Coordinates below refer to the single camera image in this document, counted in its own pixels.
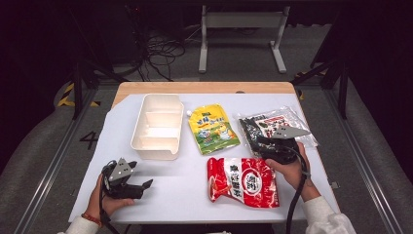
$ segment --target food package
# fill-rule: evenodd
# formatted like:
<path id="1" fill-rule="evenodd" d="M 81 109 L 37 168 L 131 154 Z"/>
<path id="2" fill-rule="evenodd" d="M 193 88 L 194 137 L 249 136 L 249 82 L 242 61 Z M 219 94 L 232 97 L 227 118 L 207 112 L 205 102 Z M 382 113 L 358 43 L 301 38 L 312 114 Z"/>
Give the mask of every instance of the food package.
<path id="1" fill-rule="evenodd" d="M 203 155 L 240 144 L 220 104 L 195 109 L 189 118 L 189 126 Z"/>
<path id="2" fill-rule="evenodd" d="M 279 207 L 275 172 L 259 158 L 210 158 L 207 161 L 208 196 L 221 195 L 253 208 Z"/>

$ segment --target yellow and black striped tape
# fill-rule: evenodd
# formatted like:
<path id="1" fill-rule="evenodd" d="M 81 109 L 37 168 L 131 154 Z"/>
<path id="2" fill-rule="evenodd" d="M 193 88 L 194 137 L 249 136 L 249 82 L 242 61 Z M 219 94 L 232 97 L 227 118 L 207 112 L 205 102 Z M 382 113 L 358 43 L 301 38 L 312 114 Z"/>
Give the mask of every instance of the yellow and black striped tape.
<path id="1" fill-rule="evenodd" d="M 63 95 L 61 96 L 60 101 L 58 102 L 57 106 L 75 106 L 75 102 L 73 100 L 69 100 L 69 95 L 72 92 L 72 90 L 75 87 L 75 83 L 73 83 L 73 81 L 71 81 L 67 87 L 66 90 L 64 90 Z M 97 107 L 100 106 L 100 101 L 92 101 L 91 103 L 92 107 Z"/>

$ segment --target dark background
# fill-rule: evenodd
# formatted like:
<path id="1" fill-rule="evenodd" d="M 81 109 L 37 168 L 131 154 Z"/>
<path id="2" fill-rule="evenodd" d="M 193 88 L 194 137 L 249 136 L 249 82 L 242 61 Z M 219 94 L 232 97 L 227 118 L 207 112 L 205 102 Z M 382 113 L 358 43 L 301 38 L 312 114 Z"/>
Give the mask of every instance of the dark background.
<path id="1" fill-rule="evenodd" d="M 407 2 L 364 1 L 339 19 L 337 6 L 296 6 L 288 26 L 336 21 L 315 61 L 346 58 L 357 91 L 413 180 L 413 17 Z M 151 6 L 144 20 L 182 40 L 185 27 L 200 22 L 200 12 L 200 6 Z M 54 111 L 56 91 L 71 79 L 79 58 L 112 69 L 117 63 L 137 63 L 141 48 L 133 42 L 124 6 L 68 9 L 48 1 L 2 1 L 0 18 L 2 172 L 27 133 Z"/>

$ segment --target red and white package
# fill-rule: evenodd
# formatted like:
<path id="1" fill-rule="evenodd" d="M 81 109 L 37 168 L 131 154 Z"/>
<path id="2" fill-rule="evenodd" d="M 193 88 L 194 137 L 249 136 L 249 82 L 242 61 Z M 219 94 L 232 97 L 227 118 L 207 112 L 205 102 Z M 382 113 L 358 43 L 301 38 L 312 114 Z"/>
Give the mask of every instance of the red and white package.
<path id="1" fill-rule="evenodd" d="M 224 195 L 253 208 L 279 207 L 276 174 L 261 158 L 210 158 L 208 195 L 214 202 Z"/>

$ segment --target gray floor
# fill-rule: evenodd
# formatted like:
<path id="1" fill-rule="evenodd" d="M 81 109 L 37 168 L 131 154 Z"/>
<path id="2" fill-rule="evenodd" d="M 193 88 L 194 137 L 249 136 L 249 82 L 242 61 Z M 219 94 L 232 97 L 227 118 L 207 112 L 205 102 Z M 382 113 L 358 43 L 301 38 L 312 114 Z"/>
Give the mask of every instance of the gray floor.
<path id="1" fill-rule="evenodd" d="M 200 42 L 195 37 L 186 45 L 185 55 L 170 66 L 171 78 L 179 81 L 290 81 L 294 74 L 310 69 L 314 55 L 329 27 L 288 27 L 282 39 L 281 52 L 287 68 L 279 74 L 268 42 L 275 33 L 258 30 L 243 35 L 235 30 L 211 33 L 208 44 L 206 74 L 198 72 Z M 149 70 L 152 81 L 163 78 Z M 137 74 L 128 76 L 138 81 Z M 319 142 L 319 154 L 334 189 L 341 211 L 352 221 L 357 233 L 413 233 L 410 223 L 413 209 L 410 196 L 412 184 L 399 164 L 380 130 L 375 125 L 357 91 L 350 83 L 347 115 L 344 121 L 337 114 L 334 101 L 337 87 L 324 91 L 317 86 L 315 77 L 300 85 L 304 93 L 301 100 L 310 129 Z M 65 87 L 56 91 L 59 100 Z M 26 233 L 57 233 L 64 231 L 84 173 L 94 155 L 94 148 L 79 141 L 90 132 L 97 135 L 102 129 L 105 114 L 110 110 L 117 86 L 102 85 L 93 100 L 101 101 L 100 107 L 89 107 L 81 120 L 71 121 L 73 107 L 60 106 L 24 139 L 0 177 L 0 233 L 24 230 Z M 37 209 L 30 201 L 39 184 L 49 172 L 49 166 L 61 152 L 60 144 L 70 126 L 79 125 L 57 163 L 55 176 L 49 177 Z M 123 231 L 126 225 L 116 225 Z M 305 221 L 293 223 L 293 233 L 304 233 Z M 129 233 L 137 233 L 133 225 Z M 276 233 L 284 231 L 283 224 L 274 224 Z M 106 228 L 99 233 L 110 233 Z"/>

